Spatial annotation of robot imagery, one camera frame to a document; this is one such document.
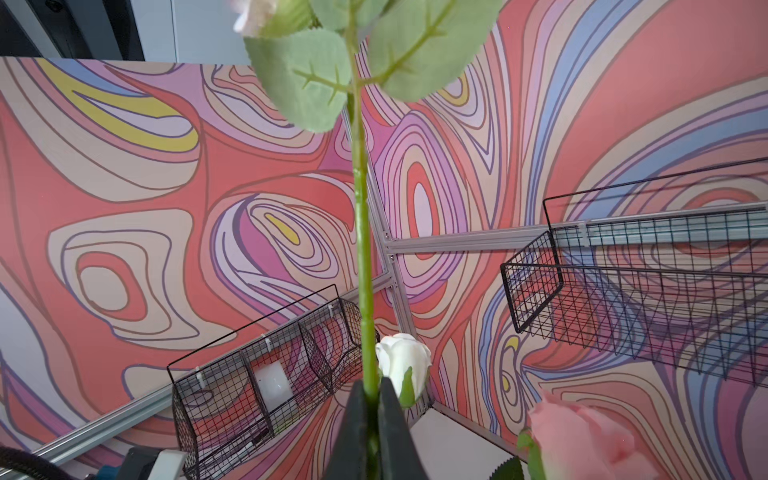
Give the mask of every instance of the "colorful patterned wall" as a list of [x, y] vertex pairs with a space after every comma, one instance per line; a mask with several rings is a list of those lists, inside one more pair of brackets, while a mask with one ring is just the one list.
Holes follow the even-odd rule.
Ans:
[[[368, 90], [393, 235], [542, 223], [546, 196], [768, 156], [766, 18], [762, 0], [508, 2], [445, 90]], [[628, 193], [554, 203], [552, 220], [766, 200], [768, 167]], [[399, 258], [440, 402], [514, 441], [552, 391], [635, 432], [662, 478], [766, 477], [766, 389], [515, 334], [498, 273], [512, 253]]]
[[[356, 286], [346, 130], [286, 123], [248, 67], [0, 58], [0, 127], [0, 444], [35, 449], [167, 383], [186, 351]], [[376, 315], [396, 330], [386, 292]], [[321, 472], [344, 398], [260, 472]], [[68, 467], [116, 465], [132, 444], [174, 445], [170, 413]]]

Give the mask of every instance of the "white clip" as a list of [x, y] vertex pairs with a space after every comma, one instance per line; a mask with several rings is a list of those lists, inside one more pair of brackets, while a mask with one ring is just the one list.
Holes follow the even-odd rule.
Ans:
[[203, 376], [203, 373], [200, 371], [200, 367], [196, 366], [194, 367], [195, 376], [197, 377], [197, 383], [200, 385], [200, 389], [205, 389], [207, 387], [207, 384], [205, 383], [205, 376]]
[[589, 232], [587, 230], [587, 222], [579, 222], [578, 231], [581, 234], [581, 246], [589, 247]]

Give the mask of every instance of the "yellow stripe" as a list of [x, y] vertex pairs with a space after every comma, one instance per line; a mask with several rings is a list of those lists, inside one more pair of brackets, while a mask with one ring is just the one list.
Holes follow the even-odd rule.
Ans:
[[457, 107], [467, 103], [467, 100], [469, 100], [469, 83], [467, 81], [467, 74], [462, 73], [462, 75], [458, 78], [458, 81], [460, 81], [462, 84], [462, 94], [460, 94], [458, 97], [454, 97], [444, 88], [439, 90], [441, 97], [443, 97], [450, 104]]
[[149, 147], [160, 151], [183, 152], [193, 149], [197, 145], [197, 132], [192, 129], [188, 134], [178, 138], [162, 137], [151, 132], [141, 130], [101, 110], [90, 101], [81, 97], [93, 98], [105, 104], [115, 106], [122, 110], [153, 118], [181, 116], [179, 112], [169, 107], [155, 97], [126, 97], [106, 91], [98, 90], [92, 86], [73, 78], [56, 68], [50, 61], [39, 60], [40, 68], [48, 78], [56, 85], [62, 94], [83, 114], [87, 115], [96, 124], [101, 125], [107, 131], [117, 135], [132, 144]]
[[513, 350], [517, 350], [519, 344], [520, 344], [520, 339], [516, 336], [511, 336], [507, 340], [507, 343], [504, 345], [504, 348], [507, 349], [509, 347], [512, 347]]
[[272, 225], [277, 227], [278, 230], [283, 234], [285, 238], [288, 239], [289, 242], [293, 243], [294, 245], [299, 244], [299, 236], [296, 234], [295, 231], [293, 231], [293, 228], [288, 227], [285, 222], [283, 222], [281, 219], [275, 217], [272, 214], [264, 214], [264, 218], [272, 222]]

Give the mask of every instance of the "artificial rose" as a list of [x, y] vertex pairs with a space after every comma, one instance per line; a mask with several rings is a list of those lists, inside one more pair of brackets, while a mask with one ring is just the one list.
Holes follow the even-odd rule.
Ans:
[[408, 333], [385, 336], [381, 342], [376, 344], [376, 358], [379, 359], [379, 368], [382, 374], [392, 380], [392, 386], [395, 388], [395, 394], [398, 398], [401, 398], [402, 380], [408, 368], [412, 369], [411, 382], [414, 397], [417, 399], [422, 394], [427, 372], [432, 365], [432, 353], [429, 352], [427, 345], [419, 342]]
[[632, 433], [597, 410], [546, 395], [531, 412], [531, 434], [547, 480], [653, 480]]
[[275, 15], [277, 0], [233, 0], [232, 9], [240, 15], [235, 21], [234, 31], [243, 37], [256, 37]]
[[310, 0], [231, 0], [239, 14], [233, 29], [243, 37], [277, 38], [311, 26]]

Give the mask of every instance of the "wire basket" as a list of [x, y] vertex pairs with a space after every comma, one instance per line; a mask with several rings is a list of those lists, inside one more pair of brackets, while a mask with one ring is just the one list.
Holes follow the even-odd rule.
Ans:
[[[223, 338], [172, 362], [168, 374], [173, 364]], [[334, 300], [204, 367], [179, 379], [171, 375], [177, 437], [188, 454], [184, 474], [216, 480], [252, 458], [357, 377], [361, 358], [360, 311], [336, 291]]]
[[765, 203], [549, 224], [502, 264], [515, 331], [768, 386], [766, 239]]

